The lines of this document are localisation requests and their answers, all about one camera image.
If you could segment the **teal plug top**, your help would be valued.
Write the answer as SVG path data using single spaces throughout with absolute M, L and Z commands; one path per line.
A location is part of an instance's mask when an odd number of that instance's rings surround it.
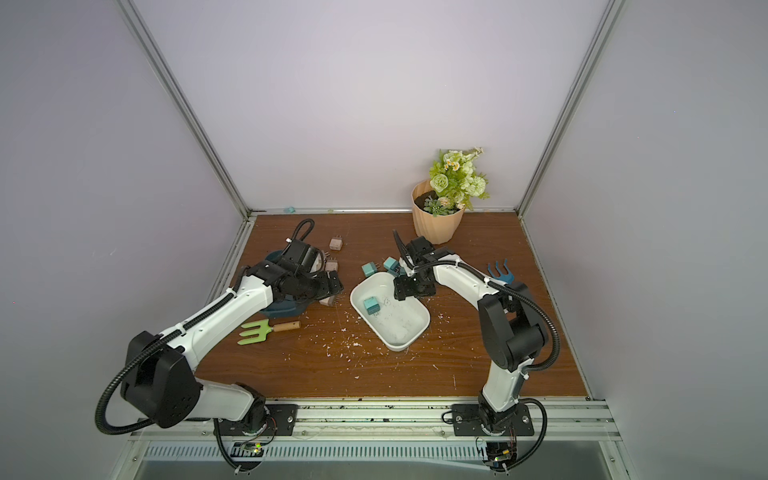
M 392 275 L 395 275 L 395 276 L 398 276 L 400 274 L 400 272 L 401 272 L 401 265 L 400 265 L 399 261 L 396 260 L 393 257 L 388 257 L 383 262 L 383 267 L 385 268 L 385 270 L 387 272 L 389 272 L 389 273 L 391 273 Z

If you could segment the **white oval storage tray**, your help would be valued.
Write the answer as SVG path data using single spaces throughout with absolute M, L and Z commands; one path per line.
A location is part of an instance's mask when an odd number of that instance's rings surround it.
M 396 300 L 393 279 L 390 273 L 375 273 L 352 290 L 350 302 L 384 345 L 400 352 L 427 330 L 431 317 L 428 309 L 416 298 Z M 371 296 L 381 304 L 381 310 L 374 315 L 368 315 L 363 306 L 364 299 Z

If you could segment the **teal plug lone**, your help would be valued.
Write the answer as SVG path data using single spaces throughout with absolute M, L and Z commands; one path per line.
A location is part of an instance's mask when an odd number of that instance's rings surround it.
M 363 301 L 363 306 L 368 315 L 374 315 L 381 310 L 381 304 L 376 297 L 368 297 Z

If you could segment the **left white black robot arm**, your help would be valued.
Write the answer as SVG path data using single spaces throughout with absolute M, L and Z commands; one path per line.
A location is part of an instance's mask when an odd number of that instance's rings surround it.
M 221 424 L 242 424 L 253 436 L 274 429 L 265 397 L 244 385 L 201 380 L 196 370 L 233 330 L 274 302 L 315 302 L 342 292 L 337 273 L 325 269 L 323 252 L 306 241 L 314 226 L 311 218 L 301 220 L 275 260 L 243 267 L 232 287 L 191 317 L 158 334 L 137 334 L 129 342 L 124 367 L 96 403 L 97 430 L 124 435 L 208 418 L 217 448 L 234 474 L 258 468 L 256 462 L 238 462 L 230 455 Z

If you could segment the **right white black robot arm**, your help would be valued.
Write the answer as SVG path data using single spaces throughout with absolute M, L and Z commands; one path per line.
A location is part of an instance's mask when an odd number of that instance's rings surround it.
M 559 332 L 524 283 L 488 276 L 425 237 L 404 243 L 397 232 L 393 236 L 401 264 L 393 280 L 396 300 L 431 297 L 442 285 L 477 310 L 491 360 L 488 378 L 475 404 L 454 404 L 441 420 L 456 435 L 491 436 L 478 449 L 485 454 L 483 463 L 507 474 L 529 460 L 545 439 L 549 419 L 544 404 L 520 392 L 530 373 L 556 363 Z

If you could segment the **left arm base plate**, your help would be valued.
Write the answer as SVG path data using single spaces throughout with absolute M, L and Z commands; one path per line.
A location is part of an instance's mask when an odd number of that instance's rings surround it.
M 223 437 L 291 436 L 298 417 L 299 406 L 292 403 L 267 402 L 253 407 L 242 420 L 219 421 Z

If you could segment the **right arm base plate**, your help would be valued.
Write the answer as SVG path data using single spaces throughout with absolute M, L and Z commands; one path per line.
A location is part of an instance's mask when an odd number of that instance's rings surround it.
M 441 419 L 453 428 L 455 436 L 534 435 L 532 416 L 521 403 L 503 412 L 479 404 L 453 404 Z

